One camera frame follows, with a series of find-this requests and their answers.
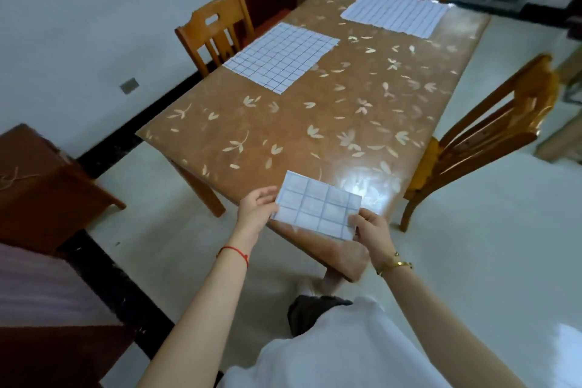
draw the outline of hand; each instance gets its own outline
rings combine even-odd
[[[348,216],[352,227],[356,228],[355,240],[366,246],[370,260],[376,270],[395,261],[396,248],[392,244],[388,223],[380,215],[371,210],[360,208],[360,212]]]
[[[279,210],[279,204],[275,203],[276,197],[277,186],[269,186],[255,189],[240,200],[235,230],[228,245],[249,254],[271,214]]]

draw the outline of white grid paper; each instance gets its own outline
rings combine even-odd
[[[338,43],[339,38],[281,22],[223,66],[281,94]]]
[[[356,0],[342,18],[429,38],[449,6],[431,0]]]
[[[362,197],[287,171],[273,219],[346,241],[354,237],[347,216],[358,213]]]

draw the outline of wooden table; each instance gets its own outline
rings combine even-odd
[[[292,170],[390,217],[490,17],[452,7],[425,40],[343,20],[354,1],[308,0],[285,18],[340,42],[282,95],[220,67],[138,132],[216,215],[210,187],[239,203]],[[357,242],[269,226],[349,281],[369,261]]]

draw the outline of bracelet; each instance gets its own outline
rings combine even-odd
[[[238,250],[236,247],[233,247],[231,245],[225,245],[223,248],[221,248],[218,253],[216,254],[216,257],[218,258],[218,255],[220,255],[220,253],[225,249],[225,248],[229,248],[234,250],[235,252],[237,252],[240,256],[243,257],[244,261],[247,263],[247,268],[249,268],[249,256],[245,255],[243,252],[241,252],[240,250]]]
[[[395,257],[395,258],[396,258],[396,257],[399,257],[399,256],[400,256],[400,254],[399,254],[398,252],[394,253],[394,257]],[[400,266],[402,266],[402,265],[404,265],[404,266],[407,266],[407,267],[410,267],[410,268],[411,268],[411,270],[413,270],[413,269],[414,269],[414,267],[412,266],[412,263],[411,263],[411,262],[406,262],[406,261],[397,261],[397,262],[395,262],[395,263],[393,263],[393,264],[384,264],[384,266],[382,266],[382,268],[380,269],[380,271],[379,271],[379,272],[377,272],[377,274],[378,274],[379,276],[382,276],[382,273],[383,273],[384,271],[386,271],[386,270],[389,270],[389,269],[394,269],[394,268],[396,268],[396,267],[400,267]]]

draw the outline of red string bracelet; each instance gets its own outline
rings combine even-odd
[[[249,256],[245,255],[243,252],[241,252],[240,250],[238,250],[236,247],[232,247],[230,245],[225,245],[223,248],[221,248],[218,253],[216,254],[216,257],[218,258],[218,255],[220,255],[220,252],[222,252],[225,248],[229,248],[229,249],[233,249],[235,252],[237,252],[240,256],[242,256],[245,260],[245,262],[247,263],[247,268],[249,268]]]

